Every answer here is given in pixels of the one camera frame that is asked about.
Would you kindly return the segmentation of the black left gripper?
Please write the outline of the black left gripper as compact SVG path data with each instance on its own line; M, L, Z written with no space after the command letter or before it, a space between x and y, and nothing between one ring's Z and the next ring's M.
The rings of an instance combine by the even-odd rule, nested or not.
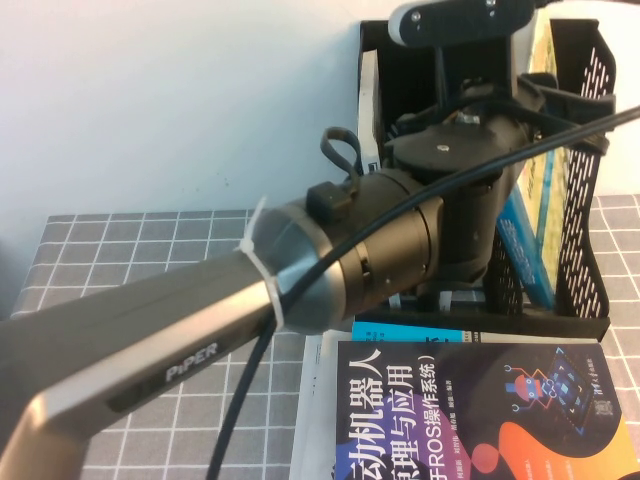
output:
M517 78L513 119L543 138L563 131L563 118L572 123L590 123L616 112L614 95L589 98L560 91L554 75L522 74Z

